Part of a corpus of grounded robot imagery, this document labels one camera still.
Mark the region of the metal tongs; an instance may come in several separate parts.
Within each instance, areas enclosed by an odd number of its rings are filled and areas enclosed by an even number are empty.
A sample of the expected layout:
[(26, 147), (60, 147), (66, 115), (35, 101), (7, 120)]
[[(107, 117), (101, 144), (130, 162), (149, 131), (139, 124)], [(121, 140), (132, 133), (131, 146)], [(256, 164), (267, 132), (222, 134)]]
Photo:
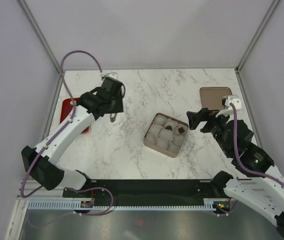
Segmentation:
[(111, 123), (114, 123), (116, 121), (117, 115), (118, 115), (117, 113), (110, 114), (109, 119)]

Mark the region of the dark square chocolate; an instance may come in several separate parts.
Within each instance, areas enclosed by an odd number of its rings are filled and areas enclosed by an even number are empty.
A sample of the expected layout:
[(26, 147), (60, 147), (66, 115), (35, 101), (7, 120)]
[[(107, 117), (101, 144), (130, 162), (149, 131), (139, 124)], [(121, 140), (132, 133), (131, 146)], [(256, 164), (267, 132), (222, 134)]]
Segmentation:
[(180, 128), (178, 129), (178, 132), (179, 132), (180, 134), (182, 134), (182, 133), (184, 133), (184, 132), (185, 132), (185, 130), (184, 130), (184, 128), (183, 128), (183, 127), (180, 127)]

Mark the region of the rose gold chocolate box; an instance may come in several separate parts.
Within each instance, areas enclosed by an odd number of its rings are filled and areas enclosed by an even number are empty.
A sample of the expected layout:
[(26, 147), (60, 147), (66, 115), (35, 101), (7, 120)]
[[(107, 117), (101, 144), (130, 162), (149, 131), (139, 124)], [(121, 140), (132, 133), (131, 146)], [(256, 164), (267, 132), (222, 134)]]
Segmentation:
[[(171, 126), (172, 130), (165, 129), (167, 126)], [(185, 132), (180, 134), (179, 128), (184, 128)], [(143, 143), (147, 148), (167, 157), (176, 158), (188, 131), (189, 125), (186, 122), (158, 112), (144, 135)]]

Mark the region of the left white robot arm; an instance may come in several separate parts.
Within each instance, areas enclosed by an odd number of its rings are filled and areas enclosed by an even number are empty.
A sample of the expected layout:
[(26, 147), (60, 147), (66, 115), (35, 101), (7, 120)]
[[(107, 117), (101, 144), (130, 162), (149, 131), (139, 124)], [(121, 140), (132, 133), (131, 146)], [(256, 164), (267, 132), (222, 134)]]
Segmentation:
[(52, 134), (35, 147), (22, 149), (27, 175), (48, 191), (58, 186), (71, 187), (80, 197), (87, 197), (92, 186), (86, 181), (86, 176), (77, 170), (60, 168), (59, 161), (74, 140), (98, 118), (110, 115), (110, 121), (115, 121), (117, 114), (124, 111), (125, 93), (124, 84), (111, 76), (105, 76), (101, 86), (83, 93)]

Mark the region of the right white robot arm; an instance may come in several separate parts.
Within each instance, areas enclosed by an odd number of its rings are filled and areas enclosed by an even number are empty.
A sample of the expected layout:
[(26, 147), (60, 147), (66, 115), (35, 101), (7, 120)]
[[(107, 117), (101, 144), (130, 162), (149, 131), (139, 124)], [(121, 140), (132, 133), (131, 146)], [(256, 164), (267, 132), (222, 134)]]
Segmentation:
[(239, 180), (225, 171), (220, 171), (212, 179), (210, 191), (215, 197), (225, 194), (247, 205), (268, 219), (284, 238), (284, 177), (272, 158), (260, 147), (252, 143), (254, 133), (247, 124), (218, 110), (202, 108), (198, 112), (186, 113), (190, 130), (195, 130), (201, 122), (202, 133), (210, 133), (232, 165), (242, 174), (260, 185), (271, 197), (266, 197), (246, 189)]

